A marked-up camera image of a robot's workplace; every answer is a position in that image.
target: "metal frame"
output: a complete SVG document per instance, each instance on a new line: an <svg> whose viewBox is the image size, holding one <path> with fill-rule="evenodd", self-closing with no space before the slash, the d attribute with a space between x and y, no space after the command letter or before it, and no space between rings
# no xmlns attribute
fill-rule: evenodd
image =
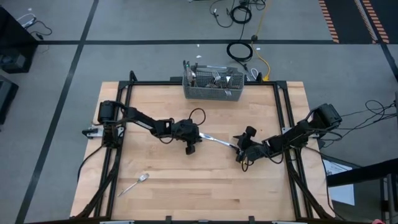
<svg viewBox="0 0 398 224"><path fill-rule="evenodd" d="M124 104L126 106L129 106L131 94L132 94L132 88L134 85L181 85L182 86L182 77L172 77L172 78L170 78L170 81L158 81L158 82L143 81L143 82L140 82L140 81L137 81L137 78L136 78L134 72L131 71L129 81L120 81L119 82L118 93L116 95L116 101L121 102L122 93L123 93L124 89L127 88L126 99L125 99ZM282 89L283 94L284 94L286 110L287 110L287 117L289 119L289 126L290 127L294 126L292 106L290 104L289 91L287 88L286 81L262 82L259 80L259 81L254 81L254 82L245 82L245 85L247 85L247 86L264 85L264 86L272 86L273 87L275 103L276 103L276 108L277 108L277 114L278 114L278 121L279 121L281 133L282 133L282 128L285 128L284 115L282 112L282 105L280 102L280 95L279 95L279 88ZM119 142L120 147L118 147L116 149L111 149L111 148L106 149L106 154L105 154L104 164L103 164L103 171L101 173L101 181L100 181L100 185L99 185L100 187L99 187L97 193L95 194L95 196L93 197L93 199L91 200L91 202L95 202L95 203L90 209L84 210L78 216L72 217L69 220L57 220L57 221L40 222L40 223L48 223L48 224L49 223L100 223L100 222L111 221L114 197L115 197L115 193L116 193L116 182L118 180L121 152L122 152L122 148L123 148L123 141L124 141L124 135L121 136L121 138L120 138L120 142ZM113 167L108 172L109 163L111 160L111 155L112 155L113 150L116 150L116 156L114 159ZM301 155L298 150L294 151L295 160L297 163L297 171L296 171L293 166L293 163L292 163L290 151L285 151L284 153L285 153L284 156L285 156L286 168L289 173L290 193L292 195L292 206L294 209L296 222L305 222L305 223L311 223L311 224L312 223L359 224L356 222L346 222L346 221L330 219L331 216L329 216L327 214L320 215L321 219L313 218L312 207L315 211L319 211L319 208L321 208L321 206L317 203L315 197L307 189L307 183L305 180L305 171L303 168ZM110 184L110 190L109 190L108 203L107 203L107 207L106 207L106 215L101 217L100 213L101 213L101 204L103 201L103 193L108 188L109 184ZM301 189L301 191L303 193L307 217L301 216L296 184L299 186L299 188ZM88 217L93 210L94 210L93 217ZM272 221L255 221L254 217L248 217L248 221L211 221L211 220L172 221L171 216L166 216L165 220L139 220L139 221L129 220L129 221L131 221L131 223L138 223L138 224L140 224L140 223L142 223L142 224L146 224L146 223L153 223L153 224L171 224L171 223L188 224L189 223L189 224L191 224L191 223L201 223L201 222L217 223L217 224L218 223L219 224L225 224L225 223L235 223L235 224L240 224L240 223L245 223L245 224L246 223L249 223L249 224L275 223Z"/></svg>

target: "white paper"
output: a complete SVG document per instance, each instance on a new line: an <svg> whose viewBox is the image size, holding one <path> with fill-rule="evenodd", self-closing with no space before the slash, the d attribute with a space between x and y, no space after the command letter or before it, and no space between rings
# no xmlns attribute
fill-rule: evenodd
<svg viewBox="0 0 398 224"><path fill-rule="evenodd" d="M344 166L335 162L330 162L328 160L323 160L326 167L327 175L338 174L347 170L351 170L351 167ZM332 200L346 203L348 205L355 205L354 198L354 185L344 185L338 187L329 187L329 194Z"/></svg>

